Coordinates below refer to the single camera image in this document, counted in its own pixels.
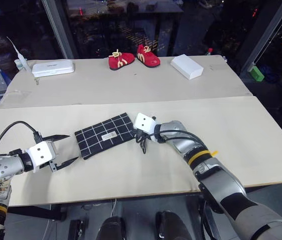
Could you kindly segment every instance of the white box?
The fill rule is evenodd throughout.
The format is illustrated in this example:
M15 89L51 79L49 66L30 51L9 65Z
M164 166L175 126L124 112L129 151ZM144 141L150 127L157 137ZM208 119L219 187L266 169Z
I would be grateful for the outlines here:
M74 72L74 64L70 59L37 63L32 68L32 73L36 78L72 72Z
M204 69L185 54L173 58L171 65L189 80L202 75Z

